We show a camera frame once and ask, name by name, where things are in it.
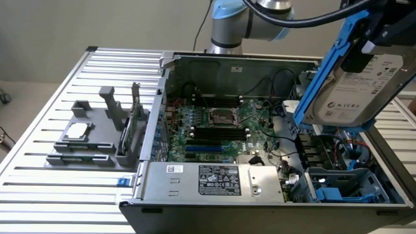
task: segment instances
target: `circuit board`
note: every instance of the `circuit board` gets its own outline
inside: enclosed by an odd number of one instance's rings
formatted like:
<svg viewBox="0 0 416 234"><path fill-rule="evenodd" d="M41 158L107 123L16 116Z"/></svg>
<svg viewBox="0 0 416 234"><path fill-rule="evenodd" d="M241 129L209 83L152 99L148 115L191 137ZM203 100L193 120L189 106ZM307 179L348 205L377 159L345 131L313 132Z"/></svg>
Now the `circuit board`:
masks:
<svg viewBox="0 0 416 234"><path fill-rule="evenodd" d="M260 155L267 164L268 147L275 141L265 136L264 132L273 134L273 129L268 124L260 124L261 120L268 120L268 112L261 108L261 101L255 99L247 100L236 108L216 108L195 106L185 101L168 107L168 126L169 134L169 156L168 160L173 162L215 162L215 163L248 163L248 160ZM244 131L244 140L232 140L220 135L212 136L209 129L216 131ZM205 146L199 151L200 145L189 146L189 143L200 142L197 139L199 129L208 131L205 135L209 142L219 142L216 146Z"/></svg>

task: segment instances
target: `floor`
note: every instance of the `floor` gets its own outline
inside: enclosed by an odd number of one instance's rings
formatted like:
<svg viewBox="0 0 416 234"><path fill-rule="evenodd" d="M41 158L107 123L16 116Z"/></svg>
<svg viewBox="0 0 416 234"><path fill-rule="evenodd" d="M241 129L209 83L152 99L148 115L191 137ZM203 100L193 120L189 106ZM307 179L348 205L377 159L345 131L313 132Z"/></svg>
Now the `floor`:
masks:
<svg viewBox="0 0 416 234"><path fill-rule="evenodd" d="M12 96L9 104L0 103L0 126L17 141L60 84L9 82L0 80L0 88ZM7 153L0 150L0 162Z"/></svg>

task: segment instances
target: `aluminum slatted table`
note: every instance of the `aluminum slatted table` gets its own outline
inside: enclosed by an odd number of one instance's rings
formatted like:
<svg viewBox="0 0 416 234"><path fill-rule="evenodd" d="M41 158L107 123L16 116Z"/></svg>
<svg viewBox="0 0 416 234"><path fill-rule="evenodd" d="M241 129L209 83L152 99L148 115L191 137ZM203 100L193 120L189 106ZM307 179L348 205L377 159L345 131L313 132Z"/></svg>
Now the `aluminum slatted table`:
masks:
<svg viewBox="0 0 416 234"><path fill-rule="evenodd" d="M159 51L99 48L85 52L40 114L0 164L1 233L133 233L115 204L117 178L132 175L112 171L45 170L68 120L75 100L105 107L100 87L115 86L123 108L132 105L131 85L140 82L140 102L151 109L160 78ZM377 116L376 127L416 178L416 120L399 99ZM375 234L416 232L416 223L389 226Z"/></svg>

